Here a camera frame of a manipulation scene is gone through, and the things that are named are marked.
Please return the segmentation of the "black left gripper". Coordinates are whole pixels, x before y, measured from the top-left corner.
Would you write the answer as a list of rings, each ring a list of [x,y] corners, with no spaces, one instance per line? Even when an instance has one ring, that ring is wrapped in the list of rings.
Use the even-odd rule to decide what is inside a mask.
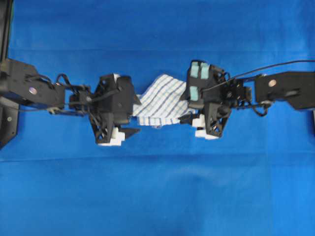
[[[130,76],[109,74],[100,77],[89,104],[89,119],[95,142],[99,146],[120,146],[123,141],[140,132],[125,128],[133,114],[133,105],[141,105],[134,94]]]

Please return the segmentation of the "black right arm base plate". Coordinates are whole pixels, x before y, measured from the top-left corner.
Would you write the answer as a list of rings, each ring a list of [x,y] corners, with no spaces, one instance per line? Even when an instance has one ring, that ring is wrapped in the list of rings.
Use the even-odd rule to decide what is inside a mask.
[[[315,134],[315,110],[312,111],[312,122],[313,122],[313,131]]]

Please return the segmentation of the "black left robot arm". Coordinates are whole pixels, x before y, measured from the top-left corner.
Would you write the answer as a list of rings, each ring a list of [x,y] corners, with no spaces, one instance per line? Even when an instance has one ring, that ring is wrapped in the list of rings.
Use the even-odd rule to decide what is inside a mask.
[[[26,112],[88,116],[97,145],[119,146],[140,131],[127,127],[140,103],[130,76],[101,76],[92,91],[63,73],[52,82],[34,66],[7,59],[0,65],[0,145],[16,136],[20,106],[26,106]]]

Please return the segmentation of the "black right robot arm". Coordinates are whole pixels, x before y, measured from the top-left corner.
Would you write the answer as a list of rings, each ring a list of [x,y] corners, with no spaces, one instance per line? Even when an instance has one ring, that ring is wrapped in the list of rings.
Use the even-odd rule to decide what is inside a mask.
[[[276,101],[293,109],[314,110],[314,72],[287,71],[248,77],[245,72],[231,77],[224,69],[193,60],[187,72],[186,89],[180,97],[195,114],[181,115],[181,124],[196,128],[195,136],[221,138],[232,110],[252,109],[264,117]]]

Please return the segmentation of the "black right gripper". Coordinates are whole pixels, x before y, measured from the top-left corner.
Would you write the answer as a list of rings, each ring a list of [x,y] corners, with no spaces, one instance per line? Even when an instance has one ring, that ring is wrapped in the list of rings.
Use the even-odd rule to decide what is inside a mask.
[[[223,129],[231,114],[224,104],[224,69],[201,60],[193,60],[187,72],[186,91],[180,100],[187,100],[188,107],[198,111],[179,117],[180,124],[189,124],[196,128],[195,136],[207,140],[222,137]]]

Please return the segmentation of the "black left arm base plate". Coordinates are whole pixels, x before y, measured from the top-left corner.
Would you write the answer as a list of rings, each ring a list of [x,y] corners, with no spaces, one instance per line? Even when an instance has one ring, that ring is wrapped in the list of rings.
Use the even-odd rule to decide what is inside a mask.
[[[2,149],[17,135],[19,112],[0,107],[0,148]]]

